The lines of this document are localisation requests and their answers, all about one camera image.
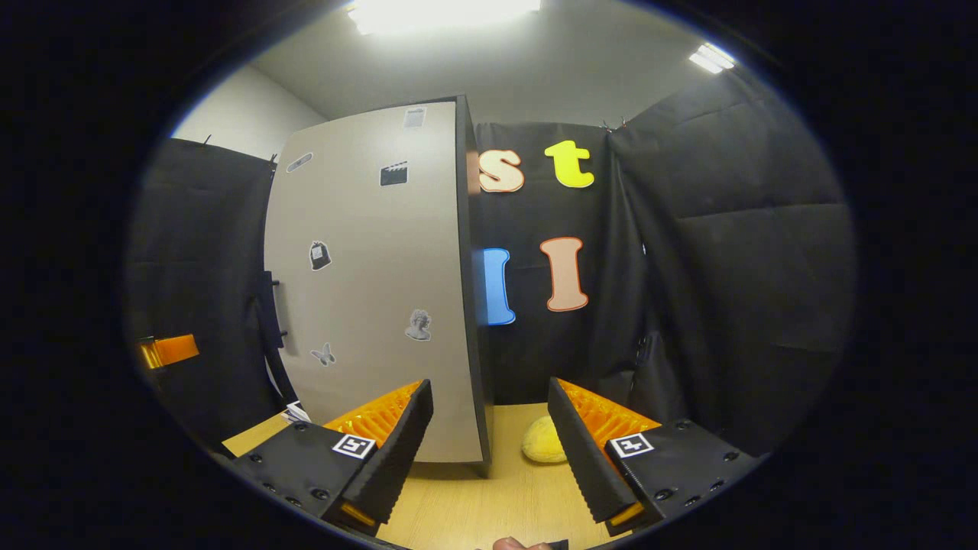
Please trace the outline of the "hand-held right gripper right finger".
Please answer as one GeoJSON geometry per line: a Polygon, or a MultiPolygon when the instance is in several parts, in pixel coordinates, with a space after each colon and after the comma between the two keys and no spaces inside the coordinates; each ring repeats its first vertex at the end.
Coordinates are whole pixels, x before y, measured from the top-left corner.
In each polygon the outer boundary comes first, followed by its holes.
{"type": "Polygon", "coordinates": [[[611,536],[673,523],[757,467],[695,422],[657,422],[567,380],[549,380],[547,404],[587,508],[611,536]]]}

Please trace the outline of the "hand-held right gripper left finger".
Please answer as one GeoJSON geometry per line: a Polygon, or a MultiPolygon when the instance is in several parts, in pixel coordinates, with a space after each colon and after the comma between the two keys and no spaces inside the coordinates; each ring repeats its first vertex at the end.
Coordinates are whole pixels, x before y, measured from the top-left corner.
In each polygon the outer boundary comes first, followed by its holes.
{"type": "Polygon", "coordinates": [[[362,535],[388,523],[433,415],[430,380],[316,425],[291,422],[233,461],[266,494],[362,535]]]}

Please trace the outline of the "yellow round object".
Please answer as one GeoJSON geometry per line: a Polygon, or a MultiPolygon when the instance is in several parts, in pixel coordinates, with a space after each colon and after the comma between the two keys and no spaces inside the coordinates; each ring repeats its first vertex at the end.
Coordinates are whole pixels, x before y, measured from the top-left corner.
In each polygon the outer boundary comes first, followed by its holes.
{"type": "Polygon", "coordinates": [[[560,464],[567,461],[551,416],[541,416],[531,422],[521,443],[523,455],[538,464],[560,464]]]}

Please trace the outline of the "black backdrop cloth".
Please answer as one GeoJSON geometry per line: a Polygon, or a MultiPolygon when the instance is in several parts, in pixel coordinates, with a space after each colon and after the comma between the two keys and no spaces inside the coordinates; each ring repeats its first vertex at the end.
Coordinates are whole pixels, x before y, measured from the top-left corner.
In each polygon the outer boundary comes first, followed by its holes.
{"type": "MultiPolygon", "coordinates": [[[[474,123],[494,410],[560,378],[753,454],[806,415],[844,345],[849,209],[769,85],[717,74],[622,128],[474,123]]],[[[298,400],[264,267],[278,163],[173,139],[144,175],[123,289],[134,340],[192,334],[162,400],[204,445],[298,400]]]]}

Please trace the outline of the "small ceiling light panel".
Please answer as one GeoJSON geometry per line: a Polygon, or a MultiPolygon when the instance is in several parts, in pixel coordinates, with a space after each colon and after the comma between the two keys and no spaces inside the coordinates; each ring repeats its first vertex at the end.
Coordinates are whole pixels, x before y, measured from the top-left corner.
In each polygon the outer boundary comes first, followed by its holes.
{"type": "Polygon", "coordinates": [[[698,49],[689,55],[688,60],[711,74],[730,72],[737,66],[737,62],[732,56],[708,42],[699,45],[698,49]]]}

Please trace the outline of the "large ceiling light panel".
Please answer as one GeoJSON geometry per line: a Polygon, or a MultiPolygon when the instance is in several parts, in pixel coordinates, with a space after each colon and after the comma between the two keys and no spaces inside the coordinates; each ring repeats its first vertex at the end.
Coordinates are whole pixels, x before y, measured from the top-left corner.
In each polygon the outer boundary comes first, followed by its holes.
{"type": "Polygon", "coordinates": [[[362,35],[481,27],[540,11],[542,0],[353,0],[346,15],[362,35]]]}

